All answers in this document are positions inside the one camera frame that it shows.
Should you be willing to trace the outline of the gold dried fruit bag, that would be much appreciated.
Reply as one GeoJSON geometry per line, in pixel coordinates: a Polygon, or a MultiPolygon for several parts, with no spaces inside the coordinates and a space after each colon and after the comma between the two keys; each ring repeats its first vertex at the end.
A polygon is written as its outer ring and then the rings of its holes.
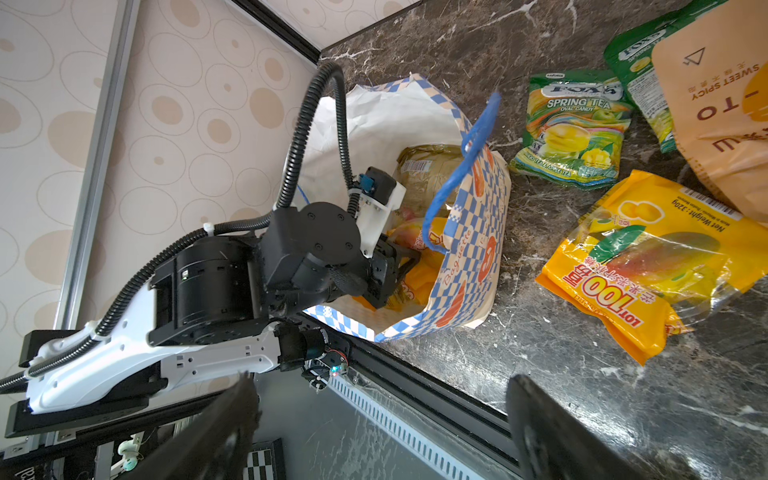
{"type": "Polygon", "coordinates": [[[394,174],[406,188],[397,211],[398,220],[423,218],[436,194],[462,161],[460,147],[455,145],[419,145],[404,149],[394,174]]]}

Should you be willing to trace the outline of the green Fox's candy bag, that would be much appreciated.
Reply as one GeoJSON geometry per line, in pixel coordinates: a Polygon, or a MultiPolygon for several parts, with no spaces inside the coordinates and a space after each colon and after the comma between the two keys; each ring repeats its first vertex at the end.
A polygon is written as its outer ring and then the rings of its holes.
{"type": "Polygon", "coordinates": [[[676,150],[674,123],[652,63],[654,47],[723,1],[691,1],[681,9],[615,37],[604,51],[604,59],[621,82],[630,100],[653,130],[662,153],[676,150]]]}

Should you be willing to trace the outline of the blue checkered paper bag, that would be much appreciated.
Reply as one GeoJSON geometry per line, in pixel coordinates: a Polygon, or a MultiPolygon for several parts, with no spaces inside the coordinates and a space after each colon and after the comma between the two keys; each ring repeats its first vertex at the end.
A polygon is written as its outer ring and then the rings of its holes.
{"type": "Polygon", "coordinates": [[[343,297],[309,314],[374,342],[479,326],[491,312],[500,275],[511,193],[506,161],[419,75],[356,86],[346,102],[352,168],[375,167],[403,185],[401,204],[382,211],[384,232],[421,258],[382,308],[343,297]]]}

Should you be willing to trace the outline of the orange potato chips bag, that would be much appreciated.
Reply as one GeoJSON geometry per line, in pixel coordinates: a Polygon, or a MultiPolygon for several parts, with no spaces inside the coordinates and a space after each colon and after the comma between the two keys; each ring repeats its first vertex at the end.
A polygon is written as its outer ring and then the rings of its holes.
{"type": "Polygon", "coordinates": [[[767,222],[767,4],[727,1],[659,42],[677,148],[715,197],[767,222]]]}

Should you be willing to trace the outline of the yellow gummy candy bag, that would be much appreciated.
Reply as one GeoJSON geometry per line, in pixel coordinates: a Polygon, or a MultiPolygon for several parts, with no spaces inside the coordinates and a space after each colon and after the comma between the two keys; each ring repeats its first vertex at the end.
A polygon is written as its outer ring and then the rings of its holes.
{"type": "Polygon", "coordinates": [[[766,274],[764,226],[634,170],[580,218],[537,281],[645,364],[766,274]]]}
{"type": "MultiPolygon", "coordinates": [[[[440,272],[444,255],[427,247],[423,233],[422,218],[409,221],[403,221],[399,225],[382,234],[386,235],[397,245],[408,247],[420,252],[418,264],[406,275],[403,282],[396,288],[395,293],[390,297],[384,309],[401,312],[410,306],[425,307],[428,303],[430,293],[435,285],[440,272]]],[[[365,278],[366,290],[368,287],[369,259],[366,258],[365,278]]],[[[355,301],[365,308],[375,311],[364,298],[363,295],[355,298],[355,301]]]]}

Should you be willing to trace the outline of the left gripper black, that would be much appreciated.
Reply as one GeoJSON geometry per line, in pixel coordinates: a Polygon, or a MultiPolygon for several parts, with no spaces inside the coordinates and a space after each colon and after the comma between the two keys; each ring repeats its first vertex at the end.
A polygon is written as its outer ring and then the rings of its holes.
{"type": "Polygon", "coordinates": [[[396,288],[418,264],[420,252],[381,235],[369,259],[368,287],[363,298],[374,308],[386,306],[396,288]]]}

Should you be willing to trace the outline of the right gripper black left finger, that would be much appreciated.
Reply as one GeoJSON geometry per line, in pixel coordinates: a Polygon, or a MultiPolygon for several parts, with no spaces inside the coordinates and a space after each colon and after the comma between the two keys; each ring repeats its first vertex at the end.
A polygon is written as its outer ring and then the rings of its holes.
{"type": "Polygon", "coordinates": [[[254,380],[243,374],[179,435],[125,475],[127,479],[240,479],[259,425],[254,380]]]}

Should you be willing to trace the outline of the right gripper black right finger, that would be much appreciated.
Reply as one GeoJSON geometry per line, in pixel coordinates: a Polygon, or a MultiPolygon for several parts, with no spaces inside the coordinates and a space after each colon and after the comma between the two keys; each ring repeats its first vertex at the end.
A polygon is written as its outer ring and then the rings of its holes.
{"type": "Polygon", "coordinates": [[[509,379],[506,409],[525,479],[640,479],[530,377],[509,379]]]}

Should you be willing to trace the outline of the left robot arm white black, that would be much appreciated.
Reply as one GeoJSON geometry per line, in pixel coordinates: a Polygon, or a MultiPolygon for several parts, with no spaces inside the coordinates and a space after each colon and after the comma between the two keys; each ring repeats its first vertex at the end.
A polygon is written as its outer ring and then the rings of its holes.
{"type": "Polygon", "coordinates": [[[384,234],[404,193],[380,169],[353,174],[343,71],[323,64],[302,101],[272,211],[186,234],[146,263],[105,315],[82,329],[27,334],[19,372],[1,382],[3,393],[22,395],[9,410],[6,436],[115,420],[186,385],[238,372],[291,370],[323,356],[326,335],[291,319],[343,297],[377,309],[387,304],[420,259],[384,234]],[[335,91],[348,204],[298,208],[293,199],[327,88],[335,91]]]}

